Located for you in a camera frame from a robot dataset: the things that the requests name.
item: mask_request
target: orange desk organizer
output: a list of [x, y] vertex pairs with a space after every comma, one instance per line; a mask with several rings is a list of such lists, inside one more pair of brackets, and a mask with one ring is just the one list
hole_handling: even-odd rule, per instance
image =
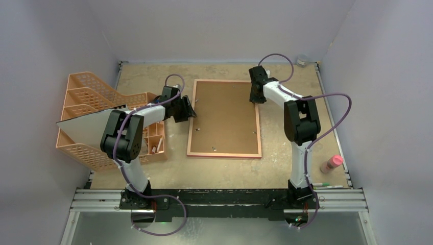
[[[113, 89], [91, 72], [70, 74], [66, 89], [61, 120], [106, 110], [115, 106], [126, 105], [137, 108], [152, 101], [156, 95], [146, 92], [123, 95]], [[164, 122], [157, 122], [143, 129], [143, 138], [148, 144], [147, 152], [139, 155], [142, 164], [167, 160]], [[158, 146], [162, 138], [160, 151], [151, 154], [153, 146]], [[75, 143], [68, 135], [59, 129], [56, 148], [76, 159], [94, 171], [117, 168], [112, 159], [100, 149]]]

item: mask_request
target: pen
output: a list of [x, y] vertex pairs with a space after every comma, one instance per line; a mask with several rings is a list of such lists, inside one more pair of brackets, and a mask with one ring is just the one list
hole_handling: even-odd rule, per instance
[[343, 188], [343, 186], [342, 185], [329, 185], [329, 186], [323, 186], [323, 187], [314, 187], [314, 190], [337, 189], [337, 188]]
[[314, 187], [320, 187], [320, 186], [328, 186], [329, 183], [328, 182], [323, 182], [323, 183], [313, 183], [312, 184]]

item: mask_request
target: cork board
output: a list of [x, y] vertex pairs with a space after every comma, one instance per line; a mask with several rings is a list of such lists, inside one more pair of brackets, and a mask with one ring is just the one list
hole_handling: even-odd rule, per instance
[[250, 81], [195, 80], [187, 156], [261, 158], [258, 105]]

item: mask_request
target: pink bottle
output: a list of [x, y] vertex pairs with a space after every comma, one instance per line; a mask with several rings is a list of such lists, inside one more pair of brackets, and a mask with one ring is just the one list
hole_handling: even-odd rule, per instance
[[322, 173], [327, 174], [343, 164], [343, 158], [339, 155], [331, 157], [327, 162], [322, 163], [320, 170]]

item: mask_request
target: white robotic arm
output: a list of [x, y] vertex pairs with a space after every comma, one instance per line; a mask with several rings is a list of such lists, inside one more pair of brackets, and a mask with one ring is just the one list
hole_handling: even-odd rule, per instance
[[[134, 115], [144, 117], [143, 118], [143, 129], [144, 129], [145, 127], [148, 127], [151, 124], [164, 120], [165, 107], [155, 106], [155, 107], [146, 108], [144, 110], [134, 113]], [[141, 168], [140, 159], [136, 157], [135, 159], [131, 160], [130, 163], [127, 163], [126, 161], [120, 159], [119, 161], [123, 164], [125, 174], [128, 177], [131, 184], [138, 191], [143, 192], [146, 189], [149, 181]], [[126, 188], [130, 191], [134, 191], [129, 185], [127, 185]]]
[[101, 150], [113, 159], [114, 163], [124, 172], [124, 177], [129, 181], [126, 188], [134, 192], [133, 186], [142, 193], [148, 187], [148, 179], [141, 169], [139, 152], [142, 144], [143, 129], [151, 124], [173, 117], [175, 122], [186, 121], [190, 117], [196, 117], [188, 96], [180, 97], [177, 86], [164, 86], [162, 95], [155, 98], [156, 104], [148, 104], [144, 108], [133, 111], [114, 110], [105, 127], [101, 139]]
[[[293, 96], [290, 96], [284, 92], [282, 92], [278, 88], [279, 82], [269, 82], [263, 86], [263, 94], [266, 99], [270, 99], [275, 102], [278, 106], [284, 109], [284, 103], [287, 101], [296, 101], [297, 99]], [[291, 94], [297, 95], [298, 97], [302, 97], [299, 94], [296, 94], [289, 89], [288, 92]], [[305, 177], [305, 169], [304, 169], [304, 153], [307, 146], [311, 143], [310, 141], [306, 141], [301, 145], [292, 141], [292, 173], [290, 175], [290, 182], [295, 188], [305, 188], [308, 187], [306, 177]], [[311, 173], [311, 154], [308, 155], [307, 158], [307, 170], [308, 173]]]
[[320, 122], [317, 114], [316, 102], [301, 101], [302, 95], [285, 89], [289, 94], [281, 91], [279, 82], [275, 78], [268, 78], [268, 73], [262, 66], [253, 67], [249, 70], [251, 78], [250, 101], [253, 103], [264, 103], [267, 100], [274, 101], [284, 110], [284, 132], [292, 143], [292, 173], [289, 188], [296, 190], [298, 199], [310, 193], [307, 183], [312, 183], [305, 170], [311, 173], [311, 154], [307, 155], [305, 169], [305, 151], [320, 132]]

